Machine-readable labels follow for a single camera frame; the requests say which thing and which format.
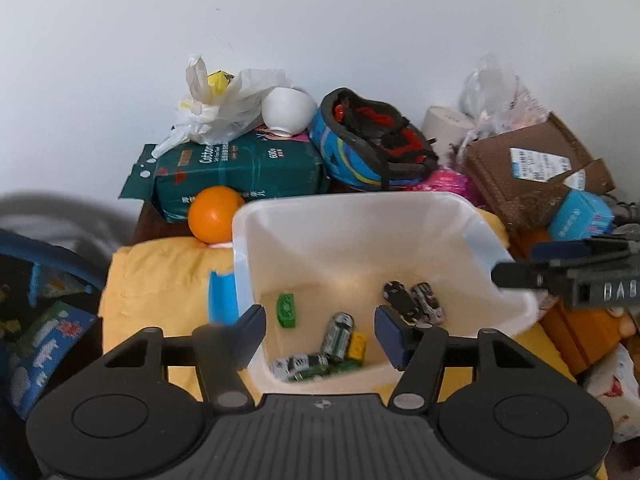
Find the plastic container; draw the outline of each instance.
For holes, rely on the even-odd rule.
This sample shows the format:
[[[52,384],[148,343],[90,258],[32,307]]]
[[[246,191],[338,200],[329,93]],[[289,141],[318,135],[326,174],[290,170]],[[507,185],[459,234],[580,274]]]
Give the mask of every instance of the plastic container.
[[[238,309],[267,311],[267,334],[249,364],[262,392],[344,394],[370,392],[398,381],[374,337],[373,314],[382,288],[399,280],[407,289],[429,282],[451,335],[497,328],[513,336],[531,327],[538,304],[530,292],[500,290],[491,268],[511,260],[488,224],[462,197],[446,192],[386,192],[260,200],[234,218]],[[278,325],[275,301],[291,292],[296,328]],[[364,366],[299,383],[283,383],[269,362],[318,352],[324,329],[338,311],[354,317],[367,337]]]

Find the orange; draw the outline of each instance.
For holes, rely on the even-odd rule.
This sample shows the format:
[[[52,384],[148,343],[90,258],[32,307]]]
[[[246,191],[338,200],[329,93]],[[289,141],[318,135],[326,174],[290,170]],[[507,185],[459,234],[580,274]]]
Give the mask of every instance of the orange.
[[[243,204],[242,197],[230,187],[207,187],[191,202],[187,215],[189,229],[206,244],[230,242],[231,222]]]

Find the small blue carton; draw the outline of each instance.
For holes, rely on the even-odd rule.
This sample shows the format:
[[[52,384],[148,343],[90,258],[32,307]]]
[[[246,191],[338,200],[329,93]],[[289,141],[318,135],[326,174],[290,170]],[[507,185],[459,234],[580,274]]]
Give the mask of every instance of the small blue carton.
[[[602,234],[613,220],[611,209],[599,196],[572,189],[549,226],[553,240],[582,240]]]

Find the white bowl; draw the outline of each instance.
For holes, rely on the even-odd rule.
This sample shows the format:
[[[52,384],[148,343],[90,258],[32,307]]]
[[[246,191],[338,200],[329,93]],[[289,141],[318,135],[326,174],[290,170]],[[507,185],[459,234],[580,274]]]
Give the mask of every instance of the white bowl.
[[[268,129],[283,136],[293,136],[304,130],[318,105],[312,97],[293,88],[274,88],[262,100],[262,119]]]

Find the yellow fabric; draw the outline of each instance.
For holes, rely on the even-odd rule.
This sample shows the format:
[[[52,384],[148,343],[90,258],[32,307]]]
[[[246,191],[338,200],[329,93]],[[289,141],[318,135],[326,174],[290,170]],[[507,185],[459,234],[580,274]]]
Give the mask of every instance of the yellow fabric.
[[[165,336],[189,335],[207,322],[207,291],[212,270],[220,274],[233,269],[233,251],[211,249],[195,238],[164,238],[122,248],[114,254],[107,286],[100,300],[104,317],[104,351],[124,341],[145,326],[159,326]],[[572,378],[553,343],[536,324],[516,341]],[[252,395],[259,399],[242,372]],[[201,399],[193,368],[171,368],[170,380]],[[470,368],[448,368],[440,400],[471,381]],[[377,393],[385,402],[394,385]],[[598,478],[606,480],[604,466]]]

